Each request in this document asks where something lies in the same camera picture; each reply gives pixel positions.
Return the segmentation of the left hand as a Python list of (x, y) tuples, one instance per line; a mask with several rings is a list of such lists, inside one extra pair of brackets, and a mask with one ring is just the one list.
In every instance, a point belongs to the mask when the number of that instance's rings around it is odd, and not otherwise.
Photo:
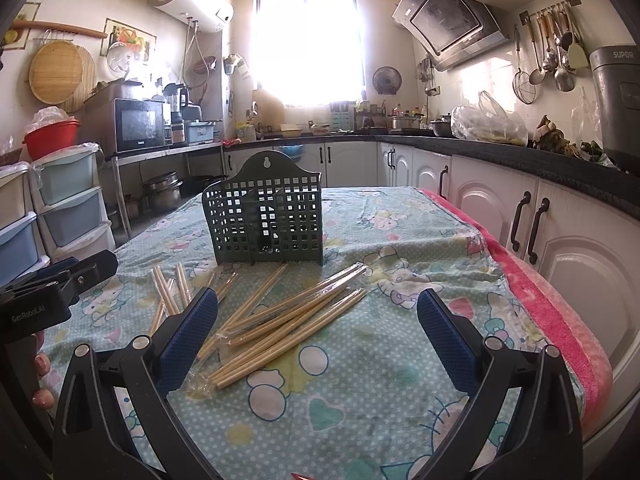
[[(38, 380), (41, 380), (43, 377), (46, 377), (47, 374), (50, 373), (51, 363), (49, 358), (41, 352), (41, 348), (43, 346), (44, 341), (44, 333), (38, 332), (34, 335), (36, 340), (36, 355), (34, 357), (34, 367), (36, 373), (38, 375)], [(55, 398), (53, 393), (43, 387), (39, 387), (32, 394), (32, 404), (35, 405), (36, 408), (42, 408), (43, 410), (50, 410), (54, 407)]]

